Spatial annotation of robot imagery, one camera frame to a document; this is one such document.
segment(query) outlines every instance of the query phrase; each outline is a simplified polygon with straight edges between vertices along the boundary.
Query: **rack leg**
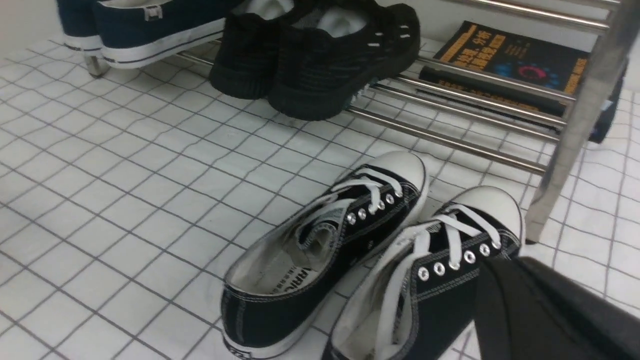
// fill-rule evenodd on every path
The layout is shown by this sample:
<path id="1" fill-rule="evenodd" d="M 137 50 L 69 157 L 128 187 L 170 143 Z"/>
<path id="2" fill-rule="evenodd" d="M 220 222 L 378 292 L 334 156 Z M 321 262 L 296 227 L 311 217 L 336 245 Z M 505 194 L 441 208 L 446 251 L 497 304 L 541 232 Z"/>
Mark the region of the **rack leg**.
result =
<path id="1" fill-rule="evenodd" d="M 84 63 L 86 64 L 86 69 L 95 79 L 99 79 L 104 75 L 104 71 L 100 68 L 100 63 L 98 62 L 98 58 L 95 56 L 85 56 Z"/>
<path id="2" fill-rule="evenodd" d="M 610 30 L 600 37 L 594 48 L 576 101 L 566 112 L 567 125 L 529 206 L 525 218 L 529 242 L 540 241 L 560 191 L 600 116 L 600 108 L 622 74 L 626 57 L 640 31 L 638 19 L 640 1 L 622 1 Z"/>

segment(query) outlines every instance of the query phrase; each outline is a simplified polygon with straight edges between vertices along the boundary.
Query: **sneaker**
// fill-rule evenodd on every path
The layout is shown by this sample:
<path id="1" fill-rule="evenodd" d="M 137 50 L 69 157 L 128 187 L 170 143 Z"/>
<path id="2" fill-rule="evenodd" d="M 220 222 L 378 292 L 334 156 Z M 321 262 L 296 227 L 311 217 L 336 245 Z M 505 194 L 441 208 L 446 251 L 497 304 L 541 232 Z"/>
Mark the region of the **sneaker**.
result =
<path id="1" fill-rule="evenodd" d="M 87 56 L 100 54 L 102 40 L 93 18 L 93 4 L 98 0 L 57 0 L 58 15 L 65 46 Z"/>
<path id="2" fill-rule="evenodd" d="M 251 246 L 225 275 L 221 319 L 231 353 L 269 359 L 291 348 L 338 281 L 416 221 L 428 183 L 418 156 L 384 154 Z"/>
<path id="3" fill-rule="evenodd" d="M 385 8 L 374 0 L 339 6 L 327 0 L 323 6 L 282 30 L 268 99 L 296 119 L 338 115 L 362 88 L 410 67 L 420 49 L 420 22 L 411 6 Z"/>
<path id="4" fill-rule="evenodd" d="M 222 34 L 225 16 L 240 0 L 106 0 L 94 15 L 112 66 L 154 63 Z"/>
<path id="5" fill-rule="evenodd" d="M 517 256 L 524 239 L 505 191 L 459 194 L 396 238 L 347 301 L 322 359 L 438 359 L 470 327 L 479 265 Z"/>
<path id="6" fill-rule="evenodd" d="M 211 85 L 240 99 L 269 93 L 278 67 L 280 29 L 309 14 L 317 0 L 247 0 L 227 15 Z"/>

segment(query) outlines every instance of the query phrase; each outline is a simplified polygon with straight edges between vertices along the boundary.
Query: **white rubber toe cap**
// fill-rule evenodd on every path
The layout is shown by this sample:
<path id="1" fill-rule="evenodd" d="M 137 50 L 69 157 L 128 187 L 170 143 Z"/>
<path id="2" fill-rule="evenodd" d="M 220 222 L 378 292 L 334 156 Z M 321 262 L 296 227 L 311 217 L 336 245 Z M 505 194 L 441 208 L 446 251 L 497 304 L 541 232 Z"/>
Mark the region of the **white rubber toe cap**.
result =
<path id="1" fill-rule="evenodd" d="M 524 240 L 524 217 L 520 206 L 504 190 L 494 186 L 478 186 L 462 192 L 451 201 L 489 214 L 520 240 Z"/>
<path id="2" fill-rule="evenodd" d="M 428 178 L 427 166 L 416 154 L 404 151 L 388 152 L 371 160 L 367 165 L 394 172 L 411 182 L 411 184 L 421 191 L 423 191 L 426 186 Z"/>

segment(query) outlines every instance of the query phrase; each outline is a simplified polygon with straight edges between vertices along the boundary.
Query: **shoe rack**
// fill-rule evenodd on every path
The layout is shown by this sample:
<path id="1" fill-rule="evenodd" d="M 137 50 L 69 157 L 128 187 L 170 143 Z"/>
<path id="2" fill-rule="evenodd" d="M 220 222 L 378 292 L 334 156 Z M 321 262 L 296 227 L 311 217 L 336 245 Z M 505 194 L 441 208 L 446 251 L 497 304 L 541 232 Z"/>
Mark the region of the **shoe rack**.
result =
<path id="1" fill-rule="evenodd" d="M 400 88 L 383 85 L 381 83 L 372 85 L 369 88 L 374 92 L 401 101 L 425 106 L 474 122 L 480 122 L 505 131 L 555 144 L 556 147 L 548 165 L 459 140 L 447 134 L 423 129 L 402 122 L 401 120 L 392 119 L 355 106 L 350 106 L 345 109 L 345 112 L 374 124 L 541 176 L 540 185 L 534 193 L 533 200 L 525 217 L 527 241 L 537 243 L 540 240 L 542 229 L 560 196 L 560 191 L 568 179 L 573 164 L 596 124 L 602 105 L 608 100 L 616 82 L 620 78 L 625 60 L 634 40 L 638 36 L 640 31 L 640 21 L 638 21 L 638 19 L 640 19 L 640 0 L 564 0 L 569 3 L 608 10 L 608 16 L 605 20 L 578 17 L 508 0 L 443 1 L 462 3 L 467 6 L 474 6 L 504 15 L 538 20 L 540 22 L 546 22 L 547 24 L 598 35 L 598 40 L 591 52 L 584 77 L 578 85 L 575 95 L 568 95 L 558 90 L 458 67 L 430 58 L 420 57 L 417 60 L 419 65 L 425 65 L 436 70 L 466 76 L 484 81 L 485 83 L 504 86 L 513 90 L 526 92 L 527 94 L 558 101 L 566 105 L 566 111 L 562 117 L 519 108 L 486 97 L 427 83 L 404 75 L 398 75 L 390 80 L 392 83 L 408 85 L 410 88 L 421 90 L 421 92 L 427 94 L 437 95 L 439 98 L 444 97 L 445 99 L 427 98 L 420 96 L 416 92 L 407 92 Z M 187 52 L 179 53 L 177 56 L 195 63 L 213 65 L 212 60 L 199 58 Z M 86 64 L 92 75 L 95 77 L 100 76 L 96 58 L 87 57 Z M 482 107 L 489 110 L 490 113 L 487 114 L 486 111 L 474 110 L 473 106 Z M 545 129 L 539 129 L 524 122 L 504 120 L 503 117 L 497 114 L 492 115 L 492 111 L 496 113 L 507 113 L 526 120 L 529 123 L 552 126 L 559 131 L 560 135 L 549 133 Z"/>

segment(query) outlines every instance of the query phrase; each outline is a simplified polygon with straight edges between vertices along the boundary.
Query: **book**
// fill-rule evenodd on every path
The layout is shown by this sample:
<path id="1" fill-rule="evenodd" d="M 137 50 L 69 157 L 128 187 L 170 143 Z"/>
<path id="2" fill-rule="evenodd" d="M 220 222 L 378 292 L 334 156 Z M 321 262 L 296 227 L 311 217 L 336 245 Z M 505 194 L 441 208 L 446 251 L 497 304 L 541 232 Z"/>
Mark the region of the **book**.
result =
<path id="1" fill-rule="evenodd" d="M 589 62 L 589 53 L 465 21 L 434 58 L 573 95 Z M 552 99 L 428 66 L 421 71 L 420 79 L 558 117 L 563 116 L 565 111 L 564 104 Z M 621 87 L 622 78 L 609 101 L 601 108 L 602 113 L 591 134 L 591 141 L 599 143 L 606 136 L 615 115 Z"/>

